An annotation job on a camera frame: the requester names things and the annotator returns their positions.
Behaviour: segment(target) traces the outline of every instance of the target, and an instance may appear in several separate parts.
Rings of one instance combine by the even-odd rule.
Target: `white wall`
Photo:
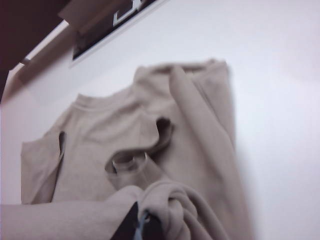
[[[22,141],[41,137],[78,93],[109,95],[138,65],[215,57],[232,71],[238,165],[257,239],[320,239],[320,1],[169,0],[76,63],[72,35],[67,27],[10,73],[2,204],[20,203]]]

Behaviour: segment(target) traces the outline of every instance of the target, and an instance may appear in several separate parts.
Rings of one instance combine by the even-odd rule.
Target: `folded sleeve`
[[[234,104],[225,62],[217,61],[205,76],[193,82],[235,145]]]
[[[21,150],[21,202],[42,204],[52,200],[64,155],[66,134],[50,132],[24,142]]]

